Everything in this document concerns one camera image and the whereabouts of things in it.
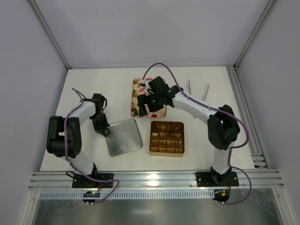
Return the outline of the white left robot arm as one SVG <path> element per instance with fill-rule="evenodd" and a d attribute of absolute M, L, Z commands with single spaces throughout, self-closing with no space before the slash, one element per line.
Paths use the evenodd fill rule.
<path fill-rule="evenodd" d="M 46 150 L 66 160 L 80 177 L 99 182 L 96 165 L 82 152 L 81 125 L 91 120 L 94 131 L 106 137 L 109 123 L 104 109 L 107 106 L 107 100 L 98 93 L 93 94 L 92 98 L 85 98 L 82 95 L 80 98 L 79 105 L 65 117 L 55 115 L 50 117 Z"/>

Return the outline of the metal tongs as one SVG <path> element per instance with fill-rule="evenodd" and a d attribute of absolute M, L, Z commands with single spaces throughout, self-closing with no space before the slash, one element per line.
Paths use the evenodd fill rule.
<path fill-rule="evenodd" d="M 187 82 L 187 87 L 188 87 L 188 92 L 189 92 L 189 95 L 192 94 L 192 89 L 191 89 L 191 80 L 188 79 L 188 82 Z M 208 95 L 208 92 L 209 92 L 209 89 L 210 89 L 210 83 L 207 84 L 206 86 L 206 91 L 204 93 L 204 96 L 202 98 L 202 101 L 205 102 L 206 98 L 207 98 L 207 95 Z"/>

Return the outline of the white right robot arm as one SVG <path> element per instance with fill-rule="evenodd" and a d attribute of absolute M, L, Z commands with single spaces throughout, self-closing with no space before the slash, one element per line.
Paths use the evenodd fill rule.
<path fill-rule="evenodd" d="M 207 125 L 208 140 L 214 147 L 211 180 L 215 185 L 226 184 L 232 171 L 229 162 L 232 147 L 240 133 L 232 108 L 228 105 L 214 108 L 193 98 L 177 85 L 169 87 L 160 76 L 151 81 L 142 80 L 141 85 L 145 88 L 145 93 L 137 97 L 141 117 L 170 106 L 191 114 Z"/>

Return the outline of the silver tin lid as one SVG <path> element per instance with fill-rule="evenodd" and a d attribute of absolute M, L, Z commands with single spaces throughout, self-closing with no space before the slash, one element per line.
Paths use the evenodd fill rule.
<path fill-rule="evenodd" d="M 109 126 L 106 143 L 111 157 L 130 153 L 143 147 L 139 128 L 134 119 Z"/>

